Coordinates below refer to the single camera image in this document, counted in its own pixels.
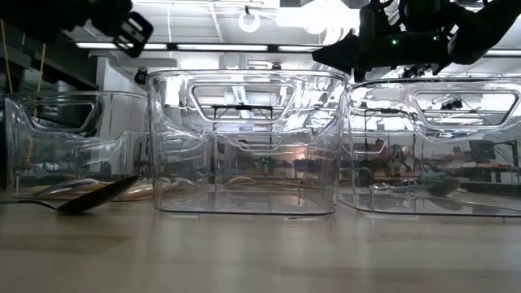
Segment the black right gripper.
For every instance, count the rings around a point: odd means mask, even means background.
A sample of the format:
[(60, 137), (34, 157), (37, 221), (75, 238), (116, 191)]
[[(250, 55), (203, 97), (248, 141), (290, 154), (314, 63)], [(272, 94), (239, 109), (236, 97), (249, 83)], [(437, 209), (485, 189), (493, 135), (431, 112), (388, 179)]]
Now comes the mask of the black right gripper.
[(313, 60), (347, 73), (354, 81), (372, 68), (446, 63), (447, 36), (439, 29), (403, 31), (399, 20), (390, 24), (384, 9), (393, 1), (370, 0), (360, 9), (358, 37), (350, 30), (342, 40), (315, 50)]

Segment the clear plastic bin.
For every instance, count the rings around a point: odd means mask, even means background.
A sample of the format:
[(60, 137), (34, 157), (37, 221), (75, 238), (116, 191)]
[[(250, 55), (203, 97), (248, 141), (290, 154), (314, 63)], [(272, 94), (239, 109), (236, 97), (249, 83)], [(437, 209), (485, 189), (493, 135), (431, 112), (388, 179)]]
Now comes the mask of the clear plastic bin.
[(347, 81), (306, 70), (154, 72), (151, 175), (162, 212), (336, 209)]
[(106, 186), (149, 172), (150, 118), (145, 95), (117, 91), (6, 94), (0, 103), (5, 185), (15, 199), (69, 200), (98, 187), (36, 196), (64, 181)]
[[(521, 218), (521, 78), (367, 81), (347, 90), (339, 201), (382, 214)], [(458, 179), (446, 197), (373, 190)]]

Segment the long ceiling light bar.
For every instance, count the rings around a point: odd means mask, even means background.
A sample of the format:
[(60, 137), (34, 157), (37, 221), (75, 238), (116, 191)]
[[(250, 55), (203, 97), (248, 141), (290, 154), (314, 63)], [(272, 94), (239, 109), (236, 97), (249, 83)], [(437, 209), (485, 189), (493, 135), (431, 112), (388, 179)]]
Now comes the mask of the long ceiling light bar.
[[(110, 42), (76, 42), (75, 45), (87, 50), (116, 50), (116, 45)], [(233, 51), (233, 52), (269, 52), (310, 54), (323, 46), (310, 45), (252, 45), (224, 43), (147, 43), (143, 50), (165, 51)], [(486, 53), (487, 58), (521, 58), (521, 49), (492, 49)]]

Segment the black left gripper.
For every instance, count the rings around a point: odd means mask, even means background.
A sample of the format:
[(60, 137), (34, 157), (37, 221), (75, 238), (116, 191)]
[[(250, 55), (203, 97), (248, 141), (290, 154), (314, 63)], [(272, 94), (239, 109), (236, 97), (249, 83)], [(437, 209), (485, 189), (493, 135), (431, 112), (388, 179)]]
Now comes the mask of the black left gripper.
[(154, 27), (148, 20), (136, 11), (131, 11), (113, 38), (113, 45), (129, 57), (139, 57), (153, 31)]

